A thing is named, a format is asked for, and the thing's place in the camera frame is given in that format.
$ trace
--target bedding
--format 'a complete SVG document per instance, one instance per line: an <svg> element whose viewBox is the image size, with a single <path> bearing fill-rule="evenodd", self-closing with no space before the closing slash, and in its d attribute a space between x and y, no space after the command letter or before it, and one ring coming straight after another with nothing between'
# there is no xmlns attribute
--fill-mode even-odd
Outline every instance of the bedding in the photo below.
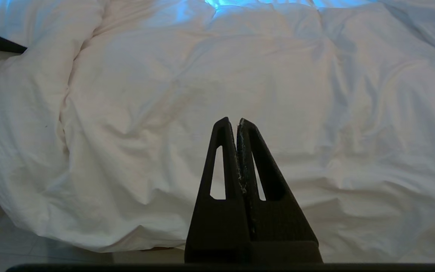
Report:
<svg viewBox="0 0 435 272"><path fill-rule="evenodd" d="M435 261L432 2L0 0L0 36L28 47L0 53L0 204L19 227L180 246L212 125L245 117L324 261Z"/></svg>

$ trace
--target white comforter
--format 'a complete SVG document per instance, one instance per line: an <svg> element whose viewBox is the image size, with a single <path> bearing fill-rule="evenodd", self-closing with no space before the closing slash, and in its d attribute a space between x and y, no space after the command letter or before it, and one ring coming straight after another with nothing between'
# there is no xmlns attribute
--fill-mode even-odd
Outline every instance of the white comforter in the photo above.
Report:
<svg viewBox="0 0 435 272"><path fill-rule="evenodd" d="M0 53L0 204L94 251L179 246L214 122L245 117L325 261L434 261L435 1L330 2L0 0L29 47Z"/></svg>

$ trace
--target tile floor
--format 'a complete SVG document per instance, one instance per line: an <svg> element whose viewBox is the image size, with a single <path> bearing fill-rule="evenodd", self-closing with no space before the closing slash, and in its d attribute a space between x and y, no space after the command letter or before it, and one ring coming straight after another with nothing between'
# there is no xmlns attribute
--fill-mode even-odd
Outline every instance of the tile floor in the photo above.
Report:
<svg viewBox="0 0 435 272"><path fill-rule="evenodd" d="M95 253L14 226L0 207L0 272L24 263L182 263L184 251L161 249Z"/></svg>

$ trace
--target bed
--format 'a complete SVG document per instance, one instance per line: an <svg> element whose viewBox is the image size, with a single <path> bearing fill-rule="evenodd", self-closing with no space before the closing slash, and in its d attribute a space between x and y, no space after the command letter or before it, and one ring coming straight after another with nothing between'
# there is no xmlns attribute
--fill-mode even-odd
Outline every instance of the bed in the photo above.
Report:
<svg viewBox="0 0 435 272"><path fill-rule="evenodd" d="M28 47L0 52L17 226L181 246L212 125L244 117L325 262L435 262L435 1L0 0L0 36Z"/></svg>

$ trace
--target white duvet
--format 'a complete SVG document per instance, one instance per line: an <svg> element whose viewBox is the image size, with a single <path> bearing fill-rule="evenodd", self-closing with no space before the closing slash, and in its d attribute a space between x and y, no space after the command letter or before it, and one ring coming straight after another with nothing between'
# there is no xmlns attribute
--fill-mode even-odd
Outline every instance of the white duvet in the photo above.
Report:
<svg viewBox="0 0 435 272"><path fill-rule="evenodd" d="M0 36L28 47L0 52L19 227L182 245L212 126L245 117L326 262L435 261L435 1L0 0Z"/></svg>

